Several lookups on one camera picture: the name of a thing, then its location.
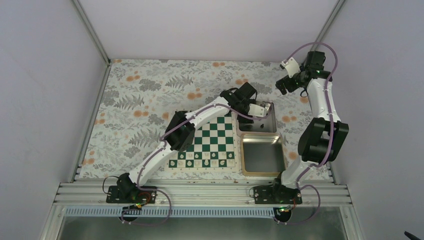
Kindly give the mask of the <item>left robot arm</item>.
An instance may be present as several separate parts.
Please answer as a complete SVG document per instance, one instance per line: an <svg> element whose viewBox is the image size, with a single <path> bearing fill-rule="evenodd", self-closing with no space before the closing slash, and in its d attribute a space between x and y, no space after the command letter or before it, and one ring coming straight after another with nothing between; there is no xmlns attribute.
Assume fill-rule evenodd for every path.
<svg viewBox="0 0 424 240"><path fill-rule="evenodd" d="M266 110L253 99L256 94L257 90L247 82L239 88L222 91L212 102L197 110L175 112L157 148L138 166L117 178L116 191L112 191L111 195L128 203L135 202L142 192L148 191L144 185L152 173L172 155L192 145L196 130L210 120L229 112L248 120L263 119Z"/></svg>

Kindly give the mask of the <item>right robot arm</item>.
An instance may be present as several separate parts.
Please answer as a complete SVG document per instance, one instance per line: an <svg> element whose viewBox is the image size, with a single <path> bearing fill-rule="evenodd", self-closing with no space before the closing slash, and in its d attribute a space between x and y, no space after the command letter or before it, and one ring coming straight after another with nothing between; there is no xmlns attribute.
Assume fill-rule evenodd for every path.
<svg viewBox="0 0 424 240"><path fill-rule="evenodd" d="M278 80L276 88L283 94L303 89L307 94L312 119L298 141L298 158L281 173L281 184L271 189L278 204L290 197L290 190L314 169L336 159L349 133L349 126L337 114L332 94L332 72L324 69L326 56L321 51L308 52L298 64L293 57L281 63L287 76Z"/></svg>

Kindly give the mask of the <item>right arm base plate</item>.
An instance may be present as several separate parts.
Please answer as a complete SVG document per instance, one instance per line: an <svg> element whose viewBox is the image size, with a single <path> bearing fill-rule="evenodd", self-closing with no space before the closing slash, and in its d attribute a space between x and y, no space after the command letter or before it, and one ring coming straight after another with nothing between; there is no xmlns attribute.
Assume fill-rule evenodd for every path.
<svg viewBox="0 0 424 240"><path fill-rule="evenodd" d="M298 189L288 188L283 185L254 186L253 198L257 205L289 205L302 204L302 194Z"/></svg>

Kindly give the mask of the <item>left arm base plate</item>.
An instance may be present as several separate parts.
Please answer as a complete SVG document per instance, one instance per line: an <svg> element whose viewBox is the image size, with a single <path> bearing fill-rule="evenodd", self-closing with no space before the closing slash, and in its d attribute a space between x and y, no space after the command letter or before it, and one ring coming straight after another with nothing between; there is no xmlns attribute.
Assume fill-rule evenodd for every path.
<svg viewBox="0 0 424 240"><path fill-rule="evenodd" d="M145 205L154 204L156 201L157 187L143 186L143 190L134 187L131 191L125 193L118 186L110 186L108 188L108 196L106 203L108 204L130 204Z"/></svg>

